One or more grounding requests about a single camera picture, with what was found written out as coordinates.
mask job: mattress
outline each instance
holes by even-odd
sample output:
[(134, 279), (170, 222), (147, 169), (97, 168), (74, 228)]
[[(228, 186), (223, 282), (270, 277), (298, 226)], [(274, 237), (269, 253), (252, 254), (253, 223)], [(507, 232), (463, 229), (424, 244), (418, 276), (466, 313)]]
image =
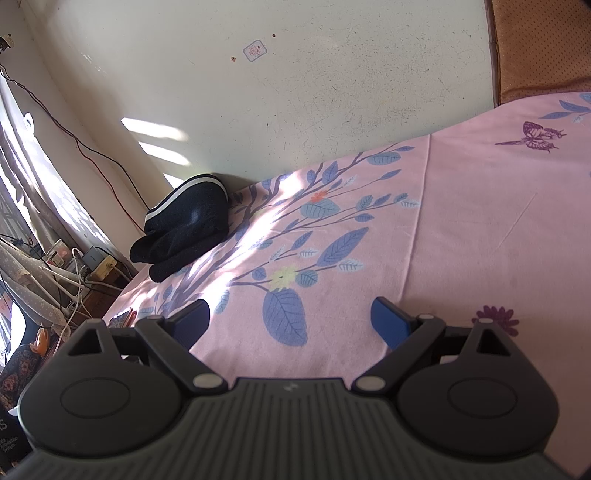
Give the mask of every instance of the mattress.
[(141, 271), (105, 316), (211, 308), (191, 352), (236, 377), (342, 377), (387, 347), (384, 296), (449, 325), (493, 319), (551, 385), (547, 453), (571, 474), (591, 442), (591, 93), (526, 98), (425, 137), (232, 195), (228, 240), (161, 284)]

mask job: brown mattress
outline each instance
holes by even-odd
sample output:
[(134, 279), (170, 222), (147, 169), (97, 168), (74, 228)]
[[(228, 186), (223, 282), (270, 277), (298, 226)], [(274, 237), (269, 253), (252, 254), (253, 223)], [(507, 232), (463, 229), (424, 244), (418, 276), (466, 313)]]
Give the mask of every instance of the brown mattress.
[(591, 8), (582, 0), (491, 0), (500, 103), (591, 90)]

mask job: orange flower print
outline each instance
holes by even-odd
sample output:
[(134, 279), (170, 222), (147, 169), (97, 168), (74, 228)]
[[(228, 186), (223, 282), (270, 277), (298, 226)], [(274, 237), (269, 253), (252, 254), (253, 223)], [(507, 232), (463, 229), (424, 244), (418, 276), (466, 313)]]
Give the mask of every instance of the orange flower print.
[(316, 192), (314, 195), (312, 195), (312, 197), (310, 197), (310, 201), (312, 203), (318, 203), (319, 201), (321, 201), (324, 197), (326, 197), (326, 194), (328, 193), (328, 190), (321, 190), (319, 192)]

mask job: cloth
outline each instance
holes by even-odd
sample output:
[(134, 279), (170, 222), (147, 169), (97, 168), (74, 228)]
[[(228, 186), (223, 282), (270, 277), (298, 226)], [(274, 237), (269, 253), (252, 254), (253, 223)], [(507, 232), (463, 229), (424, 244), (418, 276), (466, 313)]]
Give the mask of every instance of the cloth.
[(454, 326), (491, 318), (555, 392), (546, 452), (578, 476), (591, 443), (590, 113), (591, 93), (526, 98), (250, 186), (231, 195), (226, 242), (161, 284), (141, 271), (105, 320), (205, 299), (191, 352), (229, 382), (350, 384), (387, 351), (377, 296)]
[(501, 103), (591, 90), (591, 8), (581, 0), (490, 0)]
[(197, 175), (148, 211), (143, 236), (131, 246), (132, 262), (154, 264), (162, 282), (222, 242), (228, 234), (228, 194), (213, 175)]

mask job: orange object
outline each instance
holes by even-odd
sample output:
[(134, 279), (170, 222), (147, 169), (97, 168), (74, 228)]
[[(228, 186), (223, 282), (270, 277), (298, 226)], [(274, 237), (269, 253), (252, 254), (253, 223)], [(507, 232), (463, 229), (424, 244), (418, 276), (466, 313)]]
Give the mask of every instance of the orange object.
[(49, 348), (50, 335), (49, 329), (39, 327), (35, 343), (29, 343), (32, 352), (38, 353), (43, 358)]

